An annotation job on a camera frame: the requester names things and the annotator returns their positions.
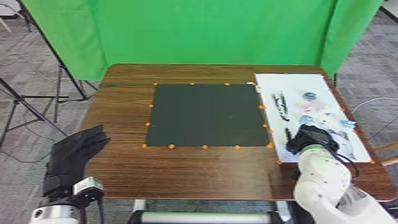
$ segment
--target wooden table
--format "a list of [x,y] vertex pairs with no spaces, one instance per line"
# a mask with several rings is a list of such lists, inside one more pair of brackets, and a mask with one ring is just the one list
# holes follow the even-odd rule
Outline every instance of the wooden table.
[[[112,139],[87,165],[87,175],[103,181],[107,198],[293,200],[297,165],[277,164],[274,149],[142,148],[153,83],[242,84],[256,81],[254,73],[325,74],[315,66],[119,64],[110,67],[84,121],[84,128],[105,125]],[[354,120],[331,81],[329,87]],[[354,184],[378,200],[391,200],[396,197],[391,178],[357,131],[377,164],[359,164]]]

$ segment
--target black square mat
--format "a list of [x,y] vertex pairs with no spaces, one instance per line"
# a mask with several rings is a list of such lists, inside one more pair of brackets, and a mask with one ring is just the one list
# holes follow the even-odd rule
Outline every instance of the black square mat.
[[268,133],[256,87],[158,84],[147,146],[265,146]]

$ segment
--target small object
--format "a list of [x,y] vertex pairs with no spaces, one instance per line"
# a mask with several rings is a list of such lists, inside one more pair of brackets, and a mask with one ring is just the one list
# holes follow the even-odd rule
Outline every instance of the small object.
[[316,100],[316,93],[306,92],[302,97],[307,101],[313,101],[313,100]]
[[281,116],[283,120],[286,122],[290,122],[290,118],[288,118],[288,105],[286,105],[286,99],[284,99],[283,93],[281,94],[272,94],[272,98],[274,98],[274,102],[275,102],[279,116]]
[[270,142],[265,147],[267,147],[267,149],[272,149],[274,148],[274,142]]
[[313,123],[315,123],[315,118],[309,115],[304,115],[300,117],[300,124],[313,125]]
[[345,127],[352,129],[355,128],[355,123],[357,123],[355,121],[341,120],[339,123]]
[[290,141],[291,140],[291,132],[290,132],[290,129],[288,128],[284,128],[284,134],[286,134],[286,139]]
[[302,110],[304,113],[311,113],[311,111],[315,110],[315,106],[311,104],[304,105]]

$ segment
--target gray carpet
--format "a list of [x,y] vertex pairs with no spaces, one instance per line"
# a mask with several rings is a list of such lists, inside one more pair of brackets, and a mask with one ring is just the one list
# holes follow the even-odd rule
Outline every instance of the gray carpet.
[[[52,95],[55,90],[57,60],[44,45],[37,31],[28,33],[21,20],[5,20],[12,33],[0,26],[0,77],[9,81],[18,92],[25,95]],[[350,108],[375,97],[398,97],[398,24],[384,13],[377,14],[361,41],[339,69],[338,88]],[[68,79],[62,80],[62,94],[78,97]],[[0,92],[0,130],[11,109],[11,99]],[[46,101],[34,100],[37,108],[44,108]],[[59,126],[68,133],[78,130],[91,102],[73,102],[60,106]],[[378,132],[384,125],[398,116],[398,102],[380,101],[366,105],[355,118],[368,137]],[[32,115],[20,108],[16,124],[30,119]],[[398,121],[371,138],[373,146],[398,141]],[[37,160],[48,153],[52,142],[62,135],[39,122],[11,132],[4,150],[23,160]],[[380,157],[398,155],[398,152],[380,153]],[[34,164],[21,164],[0,154],[0,223],[20,224],[28,222],[32,209],[41,202],[41,179],[46,159]],[[387,171],[398,185],[398,166]],[[263,212],[272,209],[267,202],[197,202],[197,201],[151,201],[151,211],[231,211]],[[107,221],[126,223],[132,213],[132,200],[107,200]],[[89,220],[96,223],[96,206]]]

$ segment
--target white cylinder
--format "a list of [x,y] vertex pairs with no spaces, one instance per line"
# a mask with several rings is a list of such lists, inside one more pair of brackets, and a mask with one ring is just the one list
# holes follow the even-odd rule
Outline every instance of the white cylinder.
[[142,223],[270,223],[268,214],[144,212]]

